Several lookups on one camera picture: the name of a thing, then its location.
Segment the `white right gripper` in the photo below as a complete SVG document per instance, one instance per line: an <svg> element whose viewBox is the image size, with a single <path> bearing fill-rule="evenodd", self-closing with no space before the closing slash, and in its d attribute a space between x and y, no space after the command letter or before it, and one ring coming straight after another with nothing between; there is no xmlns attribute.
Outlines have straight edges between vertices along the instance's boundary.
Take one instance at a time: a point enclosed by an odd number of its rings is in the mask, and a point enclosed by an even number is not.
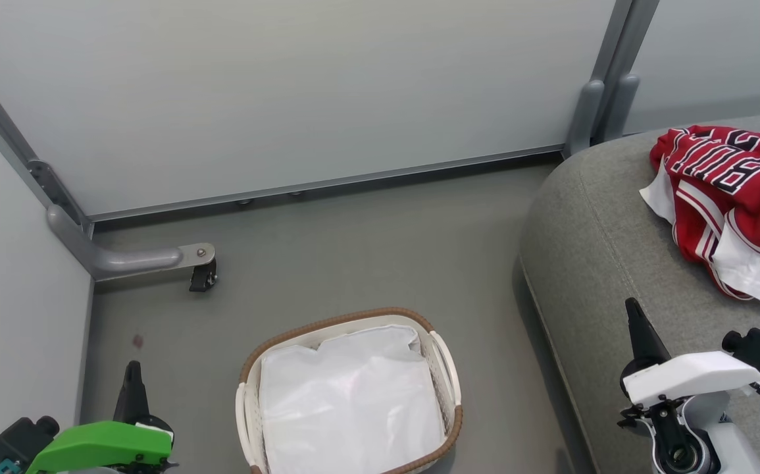
<svg viewBox="0 0 760 474"><path fill-rule="evenodd" d="M719 391L760 394L760 372L721 351L671 357L635 298L624 301L632 360L621 372L620 386L635 407L645 409Z"/></svg>

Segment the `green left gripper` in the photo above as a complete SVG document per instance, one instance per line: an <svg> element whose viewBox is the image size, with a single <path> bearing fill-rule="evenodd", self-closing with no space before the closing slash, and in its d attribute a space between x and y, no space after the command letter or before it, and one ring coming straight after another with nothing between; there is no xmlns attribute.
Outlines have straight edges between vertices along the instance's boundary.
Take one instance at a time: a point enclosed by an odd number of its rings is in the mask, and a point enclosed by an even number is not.
<svg viewBox="0 0 760 474"><path fill-rule="evenodd" d="M130 361L119 390L114 420L60 431L54 418L40 417L43 434L55 437L32 459L28 473L60 473L109 468L119 473L164 473L171 461L174 434L152 416L140 362Z"/></svg>

